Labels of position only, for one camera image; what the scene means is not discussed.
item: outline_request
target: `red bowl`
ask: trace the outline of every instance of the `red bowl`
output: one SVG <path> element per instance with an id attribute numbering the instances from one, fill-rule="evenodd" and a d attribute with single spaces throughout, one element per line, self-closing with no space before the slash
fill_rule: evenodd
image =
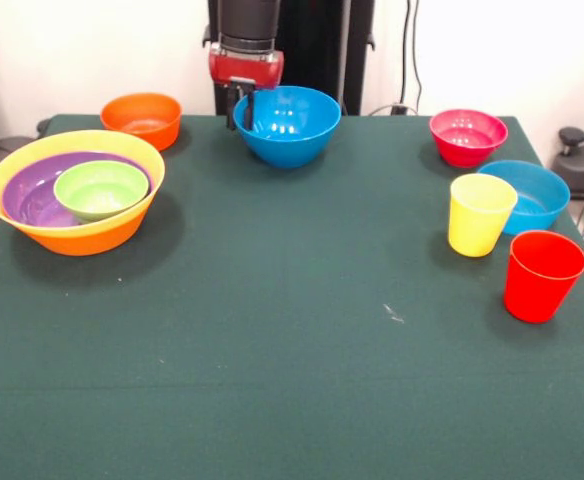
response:
<path id="1" fill-rule="evenodd" d="M 476 110 L 447 110 L 430 119 L 430 132 L 439 153 L 454 167 L 482 164 L 508 138 L 508 127 Z"/>

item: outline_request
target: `black cable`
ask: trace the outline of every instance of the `black cable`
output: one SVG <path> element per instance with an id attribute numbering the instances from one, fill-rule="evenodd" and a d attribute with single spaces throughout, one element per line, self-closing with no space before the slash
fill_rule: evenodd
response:
<path id="1" fill-rule="evenodd" d="M 412 2 L 408 0 L 408 9 L 405 12 L 405 22 L 403 24 L 403 81 L 401 82 L 401 99 L 399 103 L 403 103 L 405 100 L 405 83 L 406 83 L 406 61 L 405 57 L 408 56 L 408 23 L 410 21 L 410 12 L 412 11 Z"/>
<path id="2" fill-rule="evenodd" d="M 416 17 L 419 14 L 419 0 L 415 0 L 414 3 L 414 18 L 412 19 L 412 64 L 414 65 L 414 76 L 416 77 L 416 83 L 419 85 L 419 93 L 416 96 L 416 108 L 419 111 L 419 102 L 421 101 L 421 92 L 423 91 L 423 85 L 421 85 L 421 79 L 419 78 L 419 69 L 416 67 Z"/>

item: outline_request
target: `bowl rim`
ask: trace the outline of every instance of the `bowl rim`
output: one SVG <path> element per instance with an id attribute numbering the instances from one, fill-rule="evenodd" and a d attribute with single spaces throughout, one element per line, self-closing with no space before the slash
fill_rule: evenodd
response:
<path id="1" fill-rule="evenodd" d="M 446 140 L 441 135 L 439 135 L 439 133 L 432 126 L 432 124 L 434 123 L 434 121 L 438 117 L 440 117 L 441 115 L 444 115 L 446 113 L 451 113 L 451 112 L 476 113 L 476 114 L 482 115 L 484 117 L 488 117 L 490 119 L 496 120 L 497 123 L 499 123 L 500 125 L 502 125 L 503 128 L 505 129 L 505 135 L 503 136 L 503 139 L 501 139 L 501 140 L 499 140 L 497 142 L 493 142 L 490 145 L 481 145 L 481 146 L 457 145 L 456 143 L 450 142 L 449 140 Z M 498 147 L 500 147 L 501 145 L 503 145 L 506 142 L 506 140 L 508 139 L 508 136 L 510 135 L 510 131 L 508 130 L 508 126 L 499 117 L 496 117 L 494 115 L 490 115 L 489 113 L 485 113 L 485 112 L 482 112 L 480 110 L 474 110 L 474 109 L 471 109 L 471 108 L 451 108 L 451 109 L 448 109 L 448 110 L 443 110 L 442 112 L 439 112 L 436 115 L 433 115 L 432 117 L 430 117 L 430 121 L 428 122 L 428 125 L 430 127 L 430 133 L 432 133 L 432 135 L 434 135 L 438 140 L 444 142 L 447 145 L 451 145 L 451 146 L 458 147 L 458 148 L 464 148 L 464 149 L 468 149 L 468 150 L 485 150 L 485 149 L 490 149 L 490 148 L 498 148 Z"/>
<path id="2" fill-rule="evenodd" d="M 525 168 L 531 167 L 531 168 L 536 169 L 536 170 L 542 170 L 544 173 L 549 174 L 549 176 L 551 178 L 554 178 L 555 180 L 557 180 L 557 185 L 560 185 L 561 189 L 563 189 L 563 191 L 565 193 L 566 200 L 563 202 L 563 206 L 561 206 L 560 208 L 555 208 L 554 210 L 550 210 L 550 211 L 547 211 L 543 214 L 539 214 L 539 213 L 517 212 L 516 205 L 515 205 L 514 206 L 515 210 L 512 210 L 513 215 L 518 215 L 521 217 L 541 217 L 541 216 L 557 215 L 557 214 L 561 213 L 563 210 L 565 210 L 565 207 L 567 207 L 568 203 L 570 203 L 570 187 L 568 187 L 568 184 L 565 183 L 565 180 L 563 180 L 559 175 L 557 175 L 556 172 L 553 172 L 549 168 L 545 168 L 543 165 L 537 165 L 537 164 L 532 163 L 532 162 L 526 162 L 525 160 L 495 160 L 493 162 L 489 162 L 489 163 L 482 165 L 481 168 L 479 168 L 476 173 L 485 173 L 487 175 L 493 175 L 495 177 L 498 177 L 498 175 L 495 175 L 493 172 L 490 172 L 489 168 L 488 168 L 487 172 L 484 171 L 490 165 L 496 165 L 496 164 L 500 164 L 500 165 L 504 165 L 504 164 L 513 165 L 513 164 L 515 164 L 515 165 L 524 166 Z"/>
<path id="3" fill-rule="evenodd" d="M 74 205 L 70 205 L 69 203 L 64 201 L 67 199 L 62 199 L 63 195 L 59 194 L 59 191 L 57 190 L 57 186 L 59 185 L 59 181 L 62 178 L 64 178 L 64 177 L 67 178 L 67 177 L 71 176 L 72 174 L 76 174 L 76 172 L 78 170 L 85 169 L 86 166 L 93 167 L 93 166 L 95 166 L 95 164 L 98 164 L 99 166 L 106 165 L 106 164 L 107 165 L 115 165 L 116 168 L 122 168 L 123 170 L 128 170 L 129 172 L 134 172 L 135 176 L 139 176 L 139 174 L 140 174 L 141 176 L 139 178 L 143 179 L 142 185 L 144 185 L 145 188 L 143 188 L 143 191 L 135 196 L 135 198 L 132 202 L 127 203 L 124 207 L 110 208 L 107 210 L 99 210 L 97 212 L 89 212 L 89 213 L 94 213 L 96 215 L 114 216 L 115 213 L 118 213 L 122 210 L 127 210 L 127 209 L 133 207 L 134 205 L 139 203 L 141 200 L 143 200 L 145 198 L 145 196 L 148 194 L 148 189 L 150 188 L 150 181 L 148 180 L 148 177 L 145 174 L 145 172 L 140 170 L 138 167 L 136 167 L 134 165 L 130 165 L 128 163 L 118 162 L 116 160 L 90 160 L 90 161 L 79 163 L 77 165 L 74 165 L 73 167 L 68 168 L 63 173 L 61 173 L 61 175 L 59 175 L 56 178 L 56 180 L 54 180 L 54 185 L 52 186 L 52 191 L 54 192 L 54 197 L 61 204 L 61 206 L 63 206 L 65 209 L 70 210 L 71 212 L 80 212 L 81 215 L 88 213 L 88 212 L 85 212 L 79 208 L 76 208 Z"/>
<path id="4" fill-rule="evenodd" d="M 27 223 L 23 223 L 23 222 L 19 222 L 18 220 L 14 220 L 12 217 L 7 215 L 7 213 L 4 211 L 2 198 L 3 198 L 3 191 L 5 190 L 5 186 L 7 186 L 7 184 L 10 181 L 10 179 L 8 179 L 5 182 L 5 185 L 3 186 L 3 189 L 0 192 L 0 219 L 1 220 L 3 220 L 6 223 L 9 223 L 13 227 L 15 227 L 23 232 L 31 233 L 32 235 L 39 235 L 41 237 L 67 238 L 67 237 L 76 237 L 76 236 L 95 235 L 95 234 L 99 234 L 99 233 L 102 233 L 104 231 L 110 230 L 112 228 L 119 227 L 119 226 L 127 223 L 128 221 L 130 221 L 132 218 L 135 218 L 138 215 L 142 214 L 150 206 L 150 203 L 152 203 L 152 201 L 154 200 L 154 197 L 156 196 L 157 192 L 161 188 L 161 185 L 163 184 L 163 181 L 165 180 L 165 161 L 163 160 L 163 156 L 161 155 L 161 153 L 151 143 L 147 142 L 146 140 L 143 140 L 142 138 L 136 137 L 134 135 L 129 135 L 129 134 L 126 134 L 123 132 L 112 131 L 112 130 L 87 129 L 87 130 L 75 130 L 75 131 L 70 131 L 70 132 L 62 132 L 62 133 L 57 133 L 57 134 L 50 135 L 47 137 L 42 137 L 42 138 L 39 138 L 39 139 L 35 140 L 34 142 L 28 143 L 27 145 L 10 153 L 3 160 L 1 160 L 0 167 L 1 167 L 1 164 L 3 162 L 9 161 L 9 159 L 12 158 L 13 156 L 17 155 L 18 152 L 21 152 L 23 149 L 29 148 L 30 146 L 36 144 L 37 142 L 47 142 L 47 141 L 50 141 L 49 140 L 50 138 L 55 138 L 55 137 L 58 138 L 60 136 L 67 136 L 67 137 L 71 138 L 75 135 L 125 136 L 127 141 L 138 141 L 138 142 L 143 142 L 143 143 L 147 144 L 147 146 L 151 147 L 153 152 L 156 153 L 156 158 L 161 160 L 160 168 L 159 168 L 159 170 L 160 170 L 159 175 L 158 175 L 156 182 L 154 182 L 155 184 L 153 185 L 152 190 L 140 202 L 137 202 L 132 207 L 130 207 L 126 210 L 123 210 L 122 212 L 117 213 L 116 215 L 112 215 L 111 217 L 107 217 L 107 218 L 104 218 L 102 220 L 98 220 L 96 222 L 86 223 L 86 224 L 82 224 L 82 225 L 72 225 L 69 227 L 41 227 L 41 226 L 36 226 L 36 225 L 29 225 Z M 70 149 L 70 150 L 66 150 L 64 152 L 57 152 L 57 153 L 51 154 L 51 155 L 56 155 L 56 154 L 60 154 L 60 153 L 71 153 L 71 152 L 75 152 L 75 151 L 83 151 L 83 150 Z"/>
<path id="5" fill-rule="evenodd" d="M 332 125 L 330 125 L 328 128 L 326 128 L 324 131 L 322 131 L 321 133 L 317 133 L 316 135 L 311 135 L 308 137 L 294 138 L 291 140 L 281 140 L 281 139 L 276 139 L 276 138 L 259 137 L 258 135 L 254 135 L 251 130 L 246 130 L 245 127 L 243 127 L 241 122 L 237 122 L 237 118 L 236 118 L 237 108 L 236 107 L 238 107 L 239 105 L 241 105 L 244 102 L 247 102 L 247 98 L 243 97 L 234 106 L 234 111 L 232 112 L 232 118 L 234 119 L 234 124 L 237 126 L 237 128 L 239 129 L 239 131 L 242 134 L 245 134 L 245 135 L 249 136 L 250 138 L 255 138 L 257 140 L 262 140 L 265 142 L 290 144 L 290 143 L 297 143 L 297 142 L 307 142 L 308 140 L 313 140 L 315 138 L 321 137 L 321 136 L 325 135 L 326 133 L 331 132 L 339 125 L 339 122 L 341 121 L 341 106 L 339 105 L 339 103 L 336 100 L 334 100 L 334 98 L 332 98 L 327 93 L 322 92 L 321 90 L 317 90 L 315 88 L 301 87 L 301 86 L 297 86 L 297 85 L 280 85 L 280 86 L 273 88 L 272 90 L 269 90 L 269 91 L 274 91 L 274 90 L 309 90 L 312 92 L 319 93 L 320 95 L 328 98 L 330 100 L 330 103 L 332 104 L 332 106 L 335 107 L 337 109 L 337 111 L 339 112 L 339 114 L 336 118 L 336 121 Z"/>
<path id="6" fill-rule="evenodd" d="M 178 115 L 175 118 L 173 118 L 167 125 L 163 125 L 162 127 L 156 127 L 156 128 L 151 128 L 151 129 L 147 129 L 147 130 L 133 130 L 133 131 L 123 131 L 120 128 L 114 127 L 113 125 L 107 123 L 105 121 L 105 119 L 103 118 L 106 110 L 109 108 L 112 108 L 112 106 L 115 103 L 118 103 L 118 102 L 121 102 L 124 100 L 131 100 L 135 97 L 145 97 L 145 96 L 153 96 L 155 98 L 160 97 L 160 98 L 164 98 L 166 100 L 169 100 L 171 103 L 176 105 L 176 107 L 179 111 Z M 183 115 L 183 107 L 181 107 L 181 104 L 179 103 L 179 101 L 176 98 L 171 97 L 170 95 L 166 95 L 164 93 L 159 93 L 159 92 L 136 92 L 136 93 L 128 93 L 126 95 L 121 95 L 120 97 L 113 98 L 108 103 L 106 103 L 105 106 L 101 109 L 101 113 L 99 114 L 99 120 L 101 120 L 101 123 L 103 124 L 103 126 L 105 128 L 107 128 L 108 130 L 112 130 L 114 132 L 128 133 L 130 135 L 144 135 L 144 134 L 152 134 L 152 133 L 156 133 L 156 132 L 162 132 L 162 131 L 166 130 L 167 128 L 174 125 L 177 121 L 179 121 L 179 119 L 181 118 L 181 115 Z"/>

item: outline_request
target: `plastic bowl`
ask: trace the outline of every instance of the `plastic bowl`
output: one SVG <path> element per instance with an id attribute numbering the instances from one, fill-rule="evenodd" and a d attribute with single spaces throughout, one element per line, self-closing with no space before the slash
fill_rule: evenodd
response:
<path id="1" fill-rule="evenodd" d="M 234 122 L 243 140 L 263 161 L 279 168 L 314 160 L 341 120 L 341 108 L 332 97 L 305 87 L 255 92 L 252 130 L 243 126 L 246 106 L 244 97 L 234 107 Z"/>
<path id="2" fill-rule="evenodd" d="M 148 193 L 148 178 L 122 162 L 96 160 L 69 168 L 54 182 L 54 196 L 82 223 L 127 210 Z"/>
<path id="3" fill-rule="evenodd" d="M 108 130 L 135 135 L 165 150 L 176 142 L 181 126 L 181 105 L 160 93 L 134 93 L 116 98 L 101 111 Z"/>
<path id="4" fill-rule="evenodd" d="M 72 152 L 53 155 L 25 167 L 3 190 L 5 214 L 12 220 L 34 227 L 73 227 L 79 225 L 72 212 L 54 196 L 54 182 L 68 168 L 94 160 L 112 160 L 134 165 L 132 160 L 103 152 Z"/>
<path id="5" fill-rule="evenodd" d="M 448 110 L 430 119 L 430 132 L 439 153 L 454 167 L 483 163 L 508 138 L 500 119 L 476 110 Z"/>
<path id="6" fill-rule="evenodd" d="M 548 229 L 570 201 L 565 181 L 539 165 L 502 160 L 484 165 L 479 173 L 502 178 L 517 191 L 519 200 L 503 230 L 510 235 Z"/>
<path id="7" fill-rule="evenodd" d="M 1 197 L 6 185 L 25 167 L 61 153 L 100 151 L 121 155 L 142 167 L 152 189 L 139 203 L 99 222 L 65 228 L 35 227 L 5 214 Z M 0 163 L 0 219 L 13 225 L 42 246 L 64 255 L 93 255 L 111 250 L 137 231 L 165 176 L 161 154 L 149 143 L 119 132 L 83 130 L 61 133 L 32 142 Z"/>

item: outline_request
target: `red cup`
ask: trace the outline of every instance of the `red cup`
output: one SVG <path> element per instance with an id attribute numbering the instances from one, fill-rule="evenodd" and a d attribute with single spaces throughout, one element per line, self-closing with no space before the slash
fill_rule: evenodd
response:
<path id="1" fill-rule="evenodd" d="M 505 283 L 505 308 L 519 320 L 550 320 L 584 272 L 584 253 L 563 235 L 531 230 L 514 237 Z"/>

